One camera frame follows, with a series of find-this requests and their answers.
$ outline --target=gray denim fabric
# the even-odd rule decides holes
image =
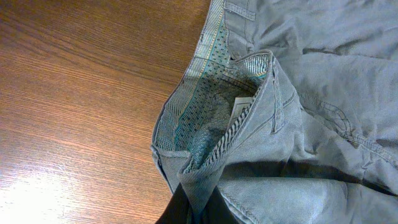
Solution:
[[[171,191],[198,214],[217,185],[243,223],[398,223],[397,11],[213,0],[152,138]]]

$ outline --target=jeans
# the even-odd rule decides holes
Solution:
[[[171,191],[199,214],[217,186],[243,223],[398,222],[397,10],[213,0],[152,137]]]

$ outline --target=white label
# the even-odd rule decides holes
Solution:
[[[236,97],[234,108],[232,109],[232,115],[229,119],[228,128],[238,119],[238,117],[242,114],[245,108],[250,106],[252,101],[252,97]]]

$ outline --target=belt loop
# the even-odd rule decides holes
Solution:
[[[280,95],[279,79],[278,79],[278,65],[276,58],[272,56],[272,75],[274,78],[274,98],[275,98],[275,112],[274,112],[274,126],[272,133],[277,133],[284,126],[284,109],[282,97]]]

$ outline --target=brown wooden floor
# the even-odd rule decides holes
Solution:
[[[149,149],[210,1],[0,3],[0,223],[154,223]]]

